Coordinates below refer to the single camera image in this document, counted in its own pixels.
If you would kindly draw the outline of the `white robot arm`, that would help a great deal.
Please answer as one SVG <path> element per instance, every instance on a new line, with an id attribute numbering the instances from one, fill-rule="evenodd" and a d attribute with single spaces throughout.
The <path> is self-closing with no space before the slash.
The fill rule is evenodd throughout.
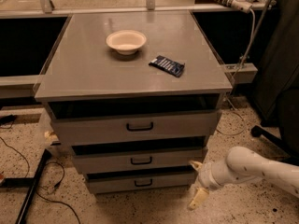
<path id="1" fill-rule="evenodd" d="M 197 172 L 195 193 L 188 204 L 189 210 L 198 208 L 210 191 L 228 184 L 241 184 L 264 179 L 299 197 L 299 167 L 281 161 L 269 160 L 246 147 L 232 147 L 225 157 L 215 162 L 190 161 Z"/>

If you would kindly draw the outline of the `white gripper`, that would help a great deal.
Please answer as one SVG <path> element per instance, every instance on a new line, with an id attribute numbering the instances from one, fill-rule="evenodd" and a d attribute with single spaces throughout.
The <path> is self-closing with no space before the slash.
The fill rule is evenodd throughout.
<path id="1" fill-rule="evenodd" d="M 196 188 L 194 196 L 188 204 L 189 210 L 198 208 L 209 196 L 209 190 L 217 190 L 223 187 L 221 183 L 221 168 L 218 162 L 201 163 L 190 161 L 192 168 L 198 172 L 198 181 L 202 188 Z"/>

